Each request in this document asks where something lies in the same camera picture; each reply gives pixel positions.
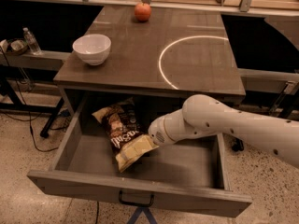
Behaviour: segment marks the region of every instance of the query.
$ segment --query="speckled floor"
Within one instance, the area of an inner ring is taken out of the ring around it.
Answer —
[[[25,92],[24,97],[27,103],[30,101],[30,103],[54,105],[59,97],[55,92],[49,91],[39,88],[36,92]],[[0,102],[5,101],[7,97],[0,96]],[[18,119],[29,119],[27,114],[8,114]],[[47,139],[39,136],[47,118],[47,115],[42,115],[32,121],[36,145],[41,149],[59,146],[64,137],[64,130],[50,130]],[[65,118],[57,118],[52,128],[61,127],[64,122]],[[156,222],[159,224],[298,223],[299,170],[251,145],[245,144],[243,152],[235,153],[231,150],[234,138],[228,135],[224,137],[225,164],[232,191],[250,195],[253,204],[237,218],[211,217],[151,208]],[[0,223],[95,223],[97,210],[95,201],[45,195],[27,178],[26,175],[30,170],[47,170],[54,155],[55,151],[43,153],[35,149],[28,121],[18,121],[0,113]],[[98,223],[128,223],[134,211],[135,208],[132,206],[99,203]],[[142,213],[135,223],[149,223],[149,221]]]

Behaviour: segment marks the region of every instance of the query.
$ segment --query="white bowl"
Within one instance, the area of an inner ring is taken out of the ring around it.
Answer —
[[[98,65],[105,61],[110,53],[111,40],[105,35],[91,34],[78,38],[73,50],[85,63]]]

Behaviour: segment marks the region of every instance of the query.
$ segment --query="clear water bottle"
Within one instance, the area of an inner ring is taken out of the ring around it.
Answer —
[[[31,52],[34,55],[40,55],[42,53],[42,51],[36,41],[35,35],[27,27],[24,27],[23,31],[24,31],[24,38],[25,38]]]

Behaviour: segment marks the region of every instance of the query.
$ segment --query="open drawer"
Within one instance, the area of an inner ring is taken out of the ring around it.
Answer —
[[[158,147],[120,173],[110,141],[92,112],[125,96],[85,95],[52,166],[48,171],[30,171],[28,177],[49,195],[222,217],[237,217],[251,204],[250,196],[229,189],[221,133]],[[181,103],[149,96],[134,100],[146,127]]]

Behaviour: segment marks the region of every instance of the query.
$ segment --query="drawer handle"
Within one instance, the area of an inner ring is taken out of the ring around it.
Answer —
[[[151,195],[150,195],[150,201],[149,201],[148,204],[146,204],[146,203],[133,203],[133,202],[128,202],[128,201],[124,201],[124,200],[122,199],[122,190],[120,190],[120,192],[119,192],[119,201],[120,201],[121,204],[125,204],[125,205],[134,205],[134,206],[140,206],[140,207],[150,207],[150,206],[153,205],[153,200],[154,200],[154,195],[151,194]]]

